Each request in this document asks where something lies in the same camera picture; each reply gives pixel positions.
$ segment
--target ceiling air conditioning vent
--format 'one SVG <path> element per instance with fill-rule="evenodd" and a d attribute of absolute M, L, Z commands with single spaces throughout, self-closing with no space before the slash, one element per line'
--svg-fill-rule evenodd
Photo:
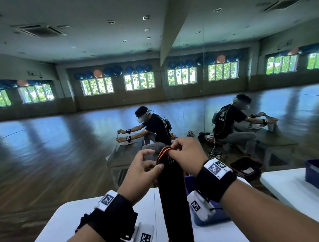
<path fill-rule="evenodd" d="M 29 34 L 35 37 L 49 38 L 49 37 L 66 35 L 65 33 L 45 23 L 33 24 L 33 25 L 13 25 L 10 27 L 18 31 L 21 31 L 22 33 Z"/>
<path fill-rule="evenodd" d="M 283 10 L 286 9 L 300 0 L 279 0 L 267 7 L 264 11 L 271 11 L 271 10 Z"/>

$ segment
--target shiny floor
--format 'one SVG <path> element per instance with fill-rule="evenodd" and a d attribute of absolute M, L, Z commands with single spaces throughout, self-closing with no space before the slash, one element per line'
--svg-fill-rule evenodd
<path fill-rule="evenodd" d="M 302 162 L 319 157 L 319 85 L 249 94 L 250 112 L 279 118 L 282 133 L 299 141 Z M 234 94 L 147 106 L 170 120 L 178 137 L 212 130 L 214 112 Z M 139 123 L 139 105 L 0 123 L 0 240 L 34 241 L 62 204 L 115 189 L 107 157 L 116 130 Z M 235 148 L 229 158 L 240 156 Z"/>

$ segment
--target black hair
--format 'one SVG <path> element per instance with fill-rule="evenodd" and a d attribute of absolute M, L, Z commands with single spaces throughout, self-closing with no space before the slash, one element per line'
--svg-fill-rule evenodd
<path fill-rule="evenodd" d="M 141 117 L 143 116 L 146 112 L 147 112 L 148 108 L 145 107 L 145 106 L 140 106 L 136 112 L 135 112 L 135 115 L 136 117 Z"/>
<path fill-rule="evenodd" d="M 238 98 L 239 100 L 244 101 L 244 102 L 246 102 L 246 103 L 248 103 L 248 104 L 251 104 L 251 98 L 248 97 L 248 96 L 245 95 L 245 94 L 238 94 L 238 95 L 236 96 L 236 98 Z"/>

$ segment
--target ceiling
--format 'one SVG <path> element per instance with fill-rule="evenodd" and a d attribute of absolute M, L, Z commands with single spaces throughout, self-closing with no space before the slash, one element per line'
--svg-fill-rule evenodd
<path fill-rule="evenodd" d="M 173 48 L 259 40 L 319 17 L 317 0 L 301 0 L 286 10 L 269 12 L 263 10 L 275 0 L 194 2 Z M 0 54 L 58 63 L 141 53 L 149 48 L 158 51 L 167 3 L 168 0 L 0 0 Z M 143 20 L 145 15 L 150 15 L 150 19 Z M 10 27 L 40 22 L 71 28 L 61 30 L 67 36 L 39 38 L 15 34 L 16 30 Z"/>

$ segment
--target black t-shirt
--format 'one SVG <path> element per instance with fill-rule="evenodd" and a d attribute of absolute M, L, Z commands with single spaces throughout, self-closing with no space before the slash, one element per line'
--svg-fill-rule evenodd
<path fill-rule="evenodd" d="M 234 105 L 226 105 L 220 109 L 218 119 L 214 128 L 214 137 L 223 139 L 231 134 L 234 122 L 241 122 L 247 118 L 247 115 L 235 108 Z"/>
<path fill-rule="evenodd" d="M 156 142 L 161 142 L 166 145 L 172 144 L 172 139 L 171 135 L 169 134 L 168 125 L 165 122 L 165 120 L 161 119 L 157 114 L 152 114 L 151 118 L 142 124 L 146 126 L 146 130 L 156 134 Z"/>

